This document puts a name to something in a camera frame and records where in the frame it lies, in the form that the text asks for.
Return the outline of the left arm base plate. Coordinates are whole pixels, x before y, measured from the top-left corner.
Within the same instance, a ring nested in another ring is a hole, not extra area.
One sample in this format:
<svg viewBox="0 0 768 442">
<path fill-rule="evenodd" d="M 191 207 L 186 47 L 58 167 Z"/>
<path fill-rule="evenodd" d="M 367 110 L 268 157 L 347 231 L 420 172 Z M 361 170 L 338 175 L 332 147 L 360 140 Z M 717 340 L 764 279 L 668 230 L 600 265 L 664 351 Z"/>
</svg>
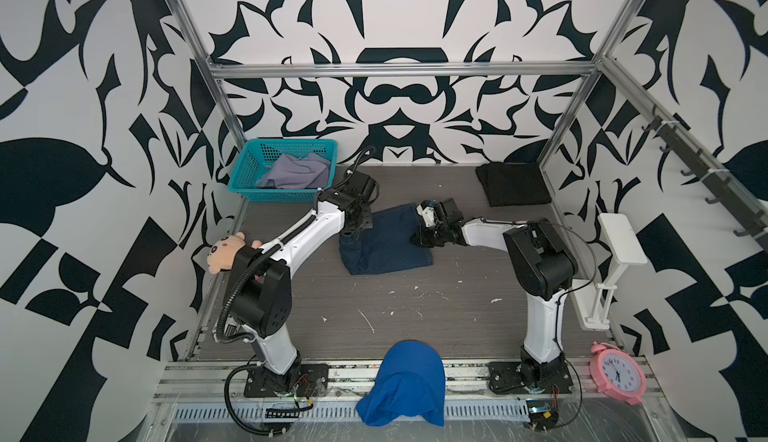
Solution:
<svg viewBox="0 0 768 442">
<path fill-rule="evenodd" d="M 326 392 L 330 366 L 327 364 L 294 363 L 285 374 L 276 374 L 266 367 L 248 370 L 244 396 L 267 398 L 285 395 L 313 397 Z"/>
</svg>

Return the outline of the lavender grey skirt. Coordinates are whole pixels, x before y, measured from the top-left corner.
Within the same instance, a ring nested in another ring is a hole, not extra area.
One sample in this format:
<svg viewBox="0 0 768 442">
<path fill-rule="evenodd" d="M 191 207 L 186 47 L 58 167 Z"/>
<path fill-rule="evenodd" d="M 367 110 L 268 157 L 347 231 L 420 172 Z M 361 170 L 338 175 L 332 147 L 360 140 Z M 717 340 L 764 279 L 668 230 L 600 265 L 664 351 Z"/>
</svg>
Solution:
<svg viewBox="0 0 768 442">
<path fill-rule="evenodd" d="M 316 153 L 306 157 L 282 154 L 257 183 L 258 188 L 304 190 L 324 188 L 330 177 L 329 160 Z"/>
</svg>

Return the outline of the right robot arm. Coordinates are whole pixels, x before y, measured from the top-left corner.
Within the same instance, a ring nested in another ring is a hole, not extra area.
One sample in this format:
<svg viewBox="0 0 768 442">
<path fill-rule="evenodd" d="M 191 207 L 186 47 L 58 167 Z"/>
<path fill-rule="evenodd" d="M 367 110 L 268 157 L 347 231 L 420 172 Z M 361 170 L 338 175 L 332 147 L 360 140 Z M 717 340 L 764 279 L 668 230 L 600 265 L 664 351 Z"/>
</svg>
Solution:
<svg viewBox="0 0 768 442">
<path fill-rule="evenodd" d="M 561 344 L 564 302 L 578 271 L 575 258 L 547 219 L 506 222 L 466 218 L 452 199 L 424 201 L 411 241 L 421 247 L 447 244 L 507 253 L 526 293 L 527 328 L 514 389 L 540 390 L 567 367 Z"/>
</svg>

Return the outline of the pink alarm clock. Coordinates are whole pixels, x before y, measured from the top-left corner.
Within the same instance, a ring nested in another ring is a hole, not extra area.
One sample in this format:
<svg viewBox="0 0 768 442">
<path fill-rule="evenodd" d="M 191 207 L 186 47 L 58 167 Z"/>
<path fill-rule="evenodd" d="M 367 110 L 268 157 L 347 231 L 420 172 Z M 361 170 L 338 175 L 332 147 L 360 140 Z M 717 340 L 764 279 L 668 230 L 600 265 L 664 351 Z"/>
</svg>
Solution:
<svg viewBox="0 0 768 442">
<path fill-rule="evenodd" d="M 629 405 L 639 405 L 647 390 L 640 365 L 612 344 L 594 342 L 590 350 L 589 372 L 597 392 Z"/>
</svg>

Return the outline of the black skirt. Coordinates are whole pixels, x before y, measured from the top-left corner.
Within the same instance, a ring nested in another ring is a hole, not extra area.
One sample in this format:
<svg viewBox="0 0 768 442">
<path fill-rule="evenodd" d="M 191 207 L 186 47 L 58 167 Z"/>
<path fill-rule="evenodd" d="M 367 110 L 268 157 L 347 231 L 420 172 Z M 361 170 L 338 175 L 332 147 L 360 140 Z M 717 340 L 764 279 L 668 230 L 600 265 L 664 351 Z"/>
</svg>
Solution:
<svg viewBox="0 0 768 442">
<path fill-rule="evenodd" d="M 546 205 L 552 202 L 535 163 L 490 162 L 475 174 L 491 207 Z"/>
</svg>

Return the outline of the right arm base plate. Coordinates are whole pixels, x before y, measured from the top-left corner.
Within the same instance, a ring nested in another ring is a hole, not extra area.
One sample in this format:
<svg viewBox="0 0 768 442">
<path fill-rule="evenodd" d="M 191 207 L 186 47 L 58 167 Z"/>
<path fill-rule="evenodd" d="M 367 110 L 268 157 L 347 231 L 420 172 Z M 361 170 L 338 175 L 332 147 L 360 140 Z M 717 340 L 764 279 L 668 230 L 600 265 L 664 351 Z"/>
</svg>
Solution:
<svg viewBox="0 0 768 442">
<path fill-rule="evenodd" d="M 546 394 L 553 391 L 570 394 L 573 378 L 564 359 L 540 364 L 533 360 L 487 364 L 488 387 L 497 395 Z"/>
</svg>

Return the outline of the small green circuit board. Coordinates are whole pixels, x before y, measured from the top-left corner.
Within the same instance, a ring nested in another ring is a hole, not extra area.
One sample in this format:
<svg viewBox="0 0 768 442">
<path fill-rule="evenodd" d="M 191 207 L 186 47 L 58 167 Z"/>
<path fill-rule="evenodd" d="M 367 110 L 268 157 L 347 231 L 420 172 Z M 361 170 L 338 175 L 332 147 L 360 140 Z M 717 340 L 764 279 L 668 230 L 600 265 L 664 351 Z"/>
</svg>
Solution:
<svg viewBox="0 0 768 442">
<path fill-rule="evenodd" d="M 528 421 L 525 427 L 536 432 L 549 432 L 559 421 L 559 408 L 542 400 L 526 401 Z"/>
</svg>

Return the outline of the pink plush toy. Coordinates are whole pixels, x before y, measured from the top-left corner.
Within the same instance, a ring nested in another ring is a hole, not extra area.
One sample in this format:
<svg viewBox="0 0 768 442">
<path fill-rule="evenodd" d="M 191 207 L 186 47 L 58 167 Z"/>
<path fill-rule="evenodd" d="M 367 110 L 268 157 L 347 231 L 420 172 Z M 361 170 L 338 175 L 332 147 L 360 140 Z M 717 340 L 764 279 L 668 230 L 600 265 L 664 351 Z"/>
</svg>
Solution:
<svg viewBox="0 0 768 442">
<path fill-rule="evenodd" d="M 221 271 L 230 271 L 236 254 L 242 248 L 250 246 L 253 249 L 258 249 L 261 245 L 260 240 L 254 240 L 248 244 L 243 232 L 226 235 L 210 248 L 206 257 L 208 271 L 213 275 Z"/>
</svg>

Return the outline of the white shelf stand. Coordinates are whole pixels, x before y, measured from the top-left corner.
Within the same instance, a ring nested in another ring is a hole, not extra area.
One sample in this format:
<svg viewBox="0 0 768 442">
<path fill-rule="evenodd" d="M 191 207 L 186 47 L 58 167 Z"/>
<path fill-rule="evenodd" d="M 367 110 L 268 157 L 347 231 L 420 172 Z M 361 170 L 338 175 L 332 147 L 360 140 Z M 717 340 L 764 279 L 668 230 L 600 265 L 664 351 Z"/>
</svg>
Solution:
<svg viewBox="0 0 768 442">
<path fill-rule="evenodd" d="M 612 258 L 605 277 L 598 274 L 593 282 L 575 279 L 579 283 L 572 293 L 577 319 L 583 330 L 608 331 L 609 311 L 618 281 L 632 266 L 648 263 L 648 258 L 639 242 L 628 217 L 620 213 L 604 213 L 598 216 L 599 225 L 607 238 Z"/>
</svg>

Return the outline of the blue cloth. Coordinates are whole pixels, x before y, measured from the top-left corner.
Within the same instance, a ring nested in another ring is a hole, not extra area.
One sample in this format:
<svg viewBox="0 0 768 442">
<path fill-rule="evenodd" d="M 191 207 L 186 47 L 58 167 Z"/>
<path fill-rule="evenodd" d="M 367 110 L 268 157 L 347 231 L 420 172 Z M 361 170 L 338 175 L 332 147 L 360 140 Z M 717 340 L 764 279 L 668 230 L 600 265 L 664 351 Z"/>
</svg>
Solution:
<svg viewBox="0 0 768 442">
<path fill-rule="evenodd" d="M 382 359 L 371 391 L 356 404 L 363 423 L 382 427 L 397 418 L 421 417 L 445 424 L 446 374 L 439 354 L 413 340 L 392 346 Z"/>
</svg>

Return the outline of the dark blue denim skirt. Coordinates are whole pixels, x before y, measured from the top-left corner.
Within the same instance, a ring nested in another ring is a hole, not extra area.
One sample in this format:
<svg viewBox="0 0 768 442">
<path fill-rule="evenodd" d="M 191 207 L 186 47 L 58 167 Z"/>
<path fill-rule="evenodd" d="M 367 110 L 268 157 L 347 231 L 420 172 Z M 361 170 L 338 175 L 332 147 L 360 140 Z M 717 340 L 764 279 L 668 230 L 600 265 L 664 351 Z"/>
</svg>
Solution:
<svg viewBox="0 0 768 442">
<path fill-rule="evenodd" d="M 433 264 L 431 251 L 411 242 L 421 221 L 414 204 L 375 212 L 372 220 L 370 229 L 339 237 L 341 261 L 351 275 L 380 275 Z"/>
</svg>

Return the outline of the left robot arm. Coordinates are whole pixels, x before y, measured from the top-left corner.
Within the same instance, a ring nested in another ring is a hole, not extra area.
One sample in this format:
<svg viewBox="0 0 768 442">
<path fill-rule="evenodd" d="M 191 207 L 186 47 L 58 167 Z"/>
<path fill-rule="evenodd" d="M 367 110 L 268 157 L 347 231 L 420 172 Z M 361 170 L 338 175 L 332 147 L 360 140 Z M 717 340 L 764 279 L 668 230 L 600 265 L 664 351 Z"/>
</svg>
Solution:
<svg viewBox="0 0 768 442">
<path fill-rule="evenodd" d="M 235 252 L 213 337 L 219 344 L 254 346 L 263 356 L 256 369 L 278 392 L 289 391 L 301 365 L 286 326 L 292 277 L 329 238 L 372 228 L 371 205 L 378 194 L 372 177 L 348 170 L 341 182 L 319 191 L 312 209 L 285 232 L 259 248 Z"/>
</svg>

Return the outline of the teal plastic basket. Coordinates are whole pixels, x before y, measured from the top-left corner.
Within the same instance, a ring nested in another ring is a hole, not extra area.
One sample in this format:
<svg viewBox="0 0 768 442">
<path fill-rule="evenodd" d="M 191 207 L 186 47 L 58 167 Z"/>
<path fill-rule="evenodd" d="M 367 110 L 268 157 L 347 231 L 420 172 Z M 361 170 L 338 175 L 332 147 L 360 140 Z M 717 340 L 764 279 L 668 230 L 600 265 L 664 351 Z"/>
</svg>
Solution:
<svg viewBox="0 0 768 442">
<path fill-rule="evenodd" d="M 317 188 L 282 189 L 259 187 L 258 183 L 283 155 L 305 159 L 315 154 L 329 163 L 329 174 L 320 186 L 332 185 L 337 162 L 338 143 L 325 139 L 260 138 L 248 141 L 232 170 L 228 188 L 254 203 L 309 203 Z"/>
</svg>

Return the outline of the aluminium frame crossbar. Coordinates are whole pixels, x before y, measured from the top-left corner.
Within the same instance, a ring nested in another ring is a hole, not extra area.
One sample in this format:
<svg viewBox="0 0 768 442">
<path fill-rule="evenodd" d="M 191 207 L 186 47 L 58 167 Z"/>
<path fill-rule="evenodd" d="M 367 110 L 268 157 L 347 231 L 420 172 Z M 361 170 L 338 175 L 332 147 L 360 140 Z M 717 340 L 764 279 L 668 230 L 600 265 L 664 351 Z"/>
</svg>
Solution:
<svg viewBox="0 0 768 442">
<path fill-rule="evenodd" d="M 210 64 L 216 79 L 585 75 L 596 65 L 589 61 L 564 62 L 447 62 L 363 64 Z"/>
</svg>

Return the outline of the grey wall hook rack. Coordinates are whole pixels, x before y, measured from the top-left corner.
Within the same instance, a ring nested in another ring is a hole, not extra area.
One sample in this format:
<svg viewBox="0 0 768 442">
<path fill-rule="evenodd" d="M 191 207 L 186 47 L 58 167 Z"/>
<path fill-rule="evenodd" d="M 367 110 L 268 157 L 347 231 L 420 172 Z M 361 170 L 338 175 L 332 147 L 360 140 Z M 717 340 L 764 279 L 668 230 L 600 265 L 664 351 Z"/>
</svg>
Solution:
<svg viewBox="0 0 768 442">
<path fill-rule="evenodd" d="M 737 238 L 751 238 L 767 251 L 767 207 L 739 180 L 736 174 L 699 142 L 686 126 L 658 105 L 650 109 L 651 119 L 644 133 L 658 137 L 663 158 L 673 154 L 684 165 L 681 176 L 701 183 L 709 191 L 709 205 L 722 206 L 740 225 L 733 230 Z"/>
</svg>

